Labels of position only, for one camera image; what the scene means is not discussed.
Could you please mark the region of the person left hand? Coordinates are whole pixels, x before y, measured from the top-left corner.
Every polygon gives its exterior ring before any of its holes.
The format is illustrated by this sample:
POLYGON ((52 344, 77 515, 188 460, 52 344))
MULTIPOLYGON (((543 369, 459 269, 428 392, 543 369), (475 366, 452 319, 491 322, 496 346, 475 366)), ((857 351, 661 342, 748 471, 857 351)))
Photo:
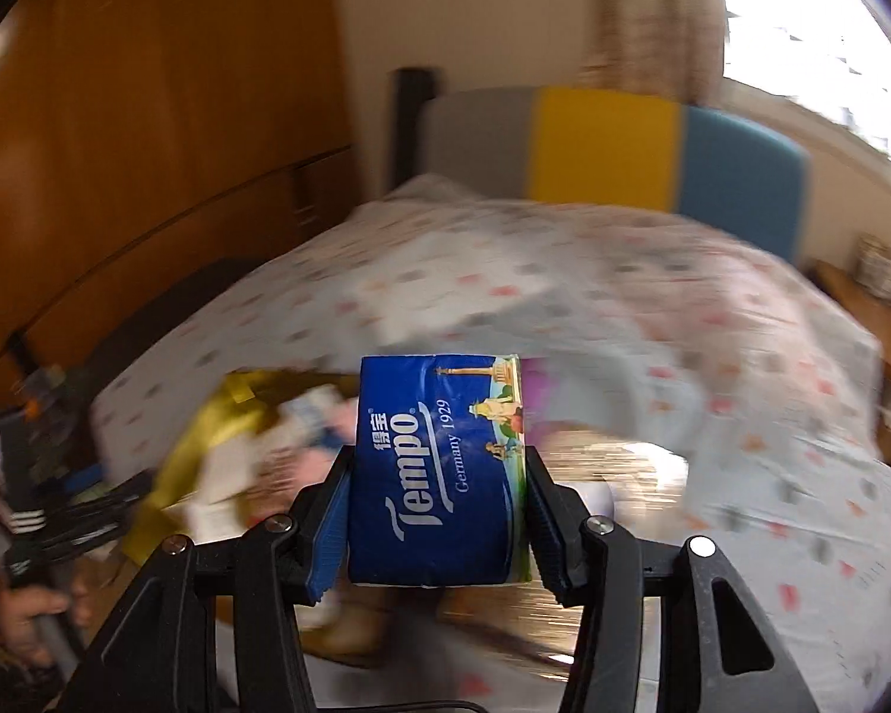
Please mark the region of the person left hand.
POLYGON ((67 611, 78 627, 86 627, 93 616, 93 593, 81 578, 75 578, 64 594, 45 586, 0 591, 0 636, 7 650, 32 668, 49 668, 51 652, 38 638, 38 616, 61 615, 67 611))

